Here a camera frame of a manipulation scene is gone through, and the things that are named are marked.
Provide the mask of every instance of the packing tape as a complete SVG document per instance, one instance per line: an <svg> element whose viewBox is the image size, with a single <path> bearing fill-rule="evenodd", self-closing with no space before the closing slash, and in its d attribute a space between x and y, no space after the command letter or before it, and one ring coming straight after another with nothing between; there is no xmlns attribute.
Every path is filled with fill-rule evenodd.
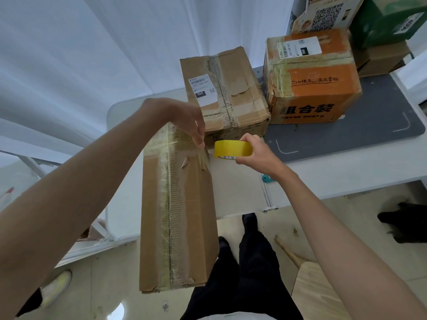
<svg viewBox="0 0 427 320"><path fill-rule="evenodd" d="M218 140L215 142L214 156L235 160L238 156L251 156L252 145L240 140Z"/></svg>

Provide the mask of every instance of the white sneaker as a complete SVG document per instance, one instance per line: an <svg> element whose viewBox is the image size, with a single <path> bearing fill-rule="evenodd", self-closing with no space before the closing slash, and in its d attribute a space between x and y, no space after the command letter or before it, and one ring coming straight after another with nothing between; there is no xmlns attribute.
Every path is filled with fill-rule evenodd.
<svg viewBox="0 0 427 320"><path fill-rule="evenodd" d="M58 275L56 279L51 281L50 284L41 288L41 296L43 301L39 309L47 308L50 306L57 297L68 287L71 282L72 273L71 270L65 270Z"/></svg>

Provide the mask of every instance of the gray mat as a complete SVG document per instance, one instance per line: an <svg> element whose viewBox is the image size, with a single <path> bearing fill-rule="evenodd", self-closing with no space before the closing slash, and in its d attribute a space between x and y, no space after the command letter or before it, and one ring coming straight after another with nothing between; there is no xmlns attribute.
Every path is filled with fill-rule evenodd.
<svg viewBox="0 0 427 320"><path fill-rule="evenodd" d="M424 124L390 75L362 78L360 83L363 94L345 118L335 123L270 124L265 142L283 162L292 162L424 134Z"/></svg>

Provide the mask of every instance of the green box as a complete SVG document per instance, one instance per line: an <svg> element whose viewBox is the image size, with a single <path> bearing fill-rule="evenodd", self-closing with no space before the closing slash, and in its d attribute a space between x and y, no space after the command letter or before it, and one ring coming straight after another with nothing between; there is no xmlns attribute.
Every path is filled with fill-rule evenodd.
<svg viewBox="0 0 427 320"><path fill-rule="evenodd" d="M365 0L350 31L357 48L368 48L409 39L426 20L427 0Z"/></svg>

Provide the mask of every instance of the cardboard box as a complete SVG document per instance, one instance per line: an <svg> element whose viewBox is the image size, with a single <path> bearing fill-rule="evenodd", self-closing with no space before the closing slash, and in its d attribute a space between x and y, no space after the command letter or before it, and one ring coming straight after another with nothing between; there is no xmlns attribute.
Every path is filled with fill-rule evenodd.
<svg viewBox="0 0 427 320"><path fill-rule="evenodd" d="M388 74L409 53L406 41L367 49L353 48L359 77Z"/></svg>
<svg viewBox="0 0 427 320"><path fill-rule="evenodd" d="M270 113L243 47L181 59L181 69L188 101L203 112L207 148L247 132L264 135Z"/></svg>
<svg viewBox="0 0 427 320"><path fill-rule="evenodd" d="M305 12L295 20L292 34L347 29L363 0L307 0Z"/></svg>
<svg viewBox="0 0 427 320"><path fill-rule="evenodd" d="M350 25L356 48L409 39L427 20L427 0L365 0Z"/></svg>
<svg viewBox="0 0 427 320"><path fill-rule="evenodd" d="M204 285L218 252L207 152L168 124L144 149L140 291Z"/></svg>
<svg viewBox="0 0 427 320"><path fill-rule="evenodd" d="M362 94L341 29L268 38L264 83L270 123L334 122Z"/></svg>

